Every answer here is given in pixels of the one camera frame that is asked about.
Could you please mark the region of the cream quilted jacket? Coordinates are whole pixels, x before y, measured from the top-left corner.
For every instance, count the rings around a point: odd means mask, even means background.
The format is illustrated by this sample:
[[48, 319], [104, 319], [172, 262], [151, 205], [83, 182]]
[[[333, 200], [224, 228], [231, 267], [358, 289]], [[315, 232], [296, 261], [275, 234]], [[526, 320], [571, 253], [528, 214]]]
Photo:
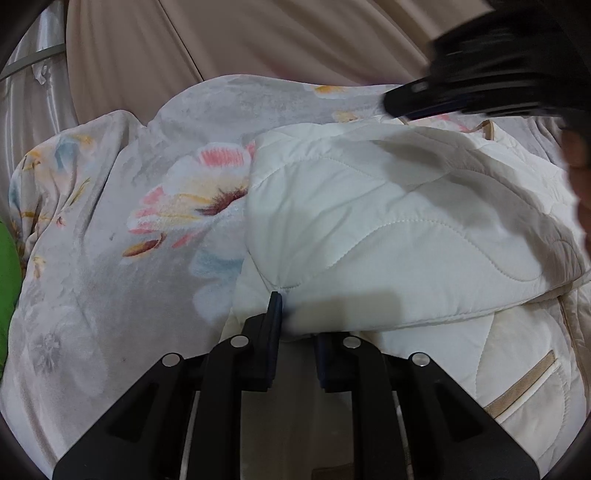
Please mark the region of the cream quilted jacket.
[[225, 336], [280, 293], [276, 398], [256, 408], [280, 460], [308, 477], [346, 462], [345, 402], [311, 395], [298, 338], [352, 331], [430, 355], [532, 456], [564, 455], [590, 409], [590, 262], [564, 171], [513, 137], [447, 124], [297, 124], [260, 135], [245, 262]]

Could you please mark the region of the grey floral fleece blanket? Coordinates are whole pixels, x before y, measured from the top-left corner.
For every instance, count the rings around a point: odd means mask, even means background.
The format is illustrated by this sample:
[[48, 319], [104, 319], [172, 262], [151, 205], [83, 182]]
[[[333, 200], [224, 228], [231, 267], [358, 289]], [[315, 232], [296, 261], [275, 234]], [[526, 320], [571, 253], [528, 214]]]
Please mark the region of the grey floral fleece blanket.
[[[147, 124], [116, 111], [30, 150], [9, 190], [25, 278], [8, 339], [1, 411], [45, 474], [162, 355], [204, 354], [222, 340], [245, 262], [245, 199], [256, 139], [297, 124], [447, 124], [491, 138], [499, 124], [381, 112], [381, 87], [314, 86], [231, 76], [191, 87]], [[294, 347], [311, 360], [308, 340]], [[339, 452], [351, 457], [345, 395]], [[263, 466], [266, 418], [245, 402], [245, 456]], [[280, 479], [311, 477], [288, 476]]]

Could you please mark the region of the green plush toy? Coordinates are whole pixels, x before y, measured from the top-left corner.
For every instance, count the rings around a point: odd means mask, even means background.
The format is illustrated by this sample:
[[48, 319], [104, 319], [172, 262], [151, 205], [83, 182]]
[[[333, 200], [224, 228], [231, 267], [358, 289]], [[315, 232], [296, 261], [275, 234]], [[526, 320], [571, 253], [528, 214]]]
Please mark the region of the green plush toy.
[[4, 371], [8, 355], [11, 318], [22, 286], [21, 263], [14, 239], [4, 223], [0, 226], [0, 365]]

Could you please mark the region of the beige backdrop curtain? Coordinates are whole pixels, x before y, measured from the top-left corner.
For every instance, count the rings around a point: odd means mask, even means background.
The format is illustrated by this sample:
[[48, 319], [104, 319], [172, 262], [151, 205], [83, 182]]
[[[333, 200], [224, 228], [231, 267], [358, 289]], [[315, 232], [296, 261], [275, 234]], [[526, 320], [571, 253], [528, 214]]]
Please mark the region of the beige backdrop curtain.
[[430, 42], [484, 1], [71, 1], [66, 56], [77, 119], [150, 121], [186, 88], [230, 74], [329, 85], [407, 83]]

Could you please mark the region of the white satin curtain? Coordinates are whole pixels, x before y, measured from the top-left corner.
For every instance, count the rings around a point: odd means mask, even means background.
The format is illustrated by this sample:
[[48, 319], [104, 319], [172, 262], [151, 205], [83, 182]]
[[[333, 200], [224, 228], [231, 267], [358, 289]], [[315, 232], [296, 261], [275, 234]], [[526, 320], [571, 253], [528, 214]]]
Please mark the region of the white satin curtain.
[[30, 149], [78, 124], [66, 60], [66, 3], [51, 1], [1, 65], [1, 192]]

